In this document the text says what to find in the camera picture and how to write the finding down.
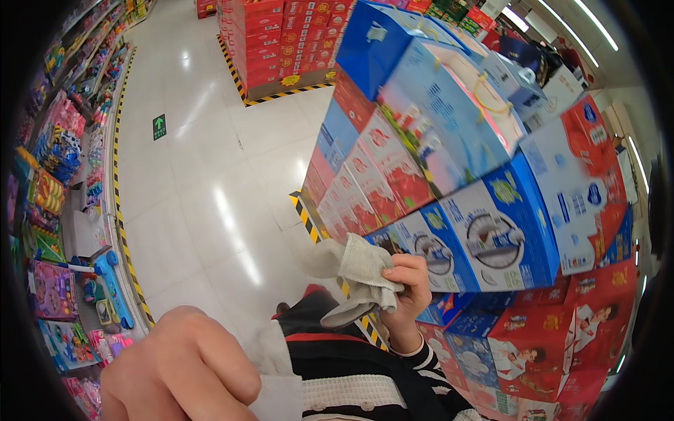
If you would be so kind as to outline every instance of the black and white sweater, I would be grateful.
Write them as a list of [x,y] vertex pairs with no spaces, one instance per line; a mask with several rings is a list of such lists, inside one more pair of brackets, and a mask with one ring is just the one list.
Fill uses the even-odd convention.
[[480,421],[425,342],[411,354],[358,340],[288,342],[304,420]]

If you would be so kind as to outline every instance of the shiny floor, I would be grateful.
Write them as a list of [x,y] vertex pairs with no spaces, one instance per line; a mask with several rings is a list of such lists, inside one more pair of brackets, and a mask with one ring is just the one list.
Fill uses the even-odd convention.
[[[119,131],[119,195],[131,260],[155,320],[200,307],[240,340],[313,280],[311,239],[288,193],[301,187],[333,88],[245,108],[216,39],[217,16],[158,0],[127,32],[137,46]],[[152,119],[167,135],[153,141]]]

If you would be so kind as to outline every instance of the blue gift bag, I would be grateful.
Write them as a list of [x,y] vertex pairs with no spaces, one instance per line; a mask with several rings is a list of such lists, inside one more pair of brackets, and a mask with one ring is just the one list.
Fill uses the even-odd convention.
[[415,37],[470,50],[434,18],[391,5],[359,0],[349,19],[337,64],[370,101]]

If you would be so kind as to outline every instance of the ceiling light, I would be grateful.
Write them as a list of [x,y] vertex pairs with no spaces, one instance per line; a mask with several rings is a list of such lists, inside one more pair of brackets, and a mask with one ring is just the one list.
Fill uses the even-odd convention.
[[508,19],[512,21],[512,23],[517,25],[517,27],[523,30],[524,32],[526,32],[529,29],[529,25],[527,25],[526,22],[522,20],[522,18],[517,16],[514,11],[506,7],[503,9],[501,13],[504,14]]
[[615,371],[616,373],[620,373],[620,368],[623,366],[623,363],[625,362],[625,357],[626,355],[623,355],[623,358],[620,360],[620,364],[618,364],[618,369]]
[[630,140],[630,145],[632,145],[632,151],[636,157],[636,162],[639,163],[639,169],[641,170],[641,176],[644,177],[644,186],[646,187],[646,194],[649,194],[650,189],[648,188],[648,179],[646,179],[646,171],[644,171],[644,166],[641,164],[641,158],[639,158],[639,152],[636,151],[636,146],[632,140],[632,136],[627,137]]
[[569,33],[571,34],[571,36],[574,37],[574,39],[576,40],[576,42],[583,48],[583,50],[585,51],[585,53],[590,57],[590,60],[592,60],[592,63],[594,63],[594,66],[595,66],[595,67],[599,67],[599,63],[597,63],[597,61],[594,59],[594,56],[592,56],[592,53],[590,53],[590,50],[588,50],[588,48],[585,46],[585,44],[583,44],[583,42],[580,40],[580,38],[578,38],[578,35],[576,35],[576,33],[571,29],[571,27],[568,26],[568,25],[566,24],[566,22],[564,22],[564,21],[561,19],[561,17],[557,14],[557,12],[554,11],[554,10],[552,10],[552,7],[548,6],[543,0],[539,0],[539,3],[542,4],[546,9],[548,9],[548,11],[549,11],[550,13],[552,13],[552,16],[554,16],[555,18],[557,18],[557,20],[558,20],[562,25],[564,25],[564,28],[566,28],[566,30],[569,31]]
[[580,8],[583,9],[583,11],[585,13],[587,13],[587,15],[594,22],[594,24],[597,26],[597,28],[599,28],[601,33],[604,34],[604,36],[606,37],[606,40],[613,47],[613,49],[618,51],[618,46],[615,44],[615,41],[613,40],[613,38],[611,38],[608,31],[606,31],[606,28],[604,28],[604,25],[602,25],[601,22],[599,22],[599,19],[596,18],[594,13],[591,10],[589,10],[588,7],[585,6],[585,3],[583,3],[581,0],[576,0],[576,4],[579,5]]

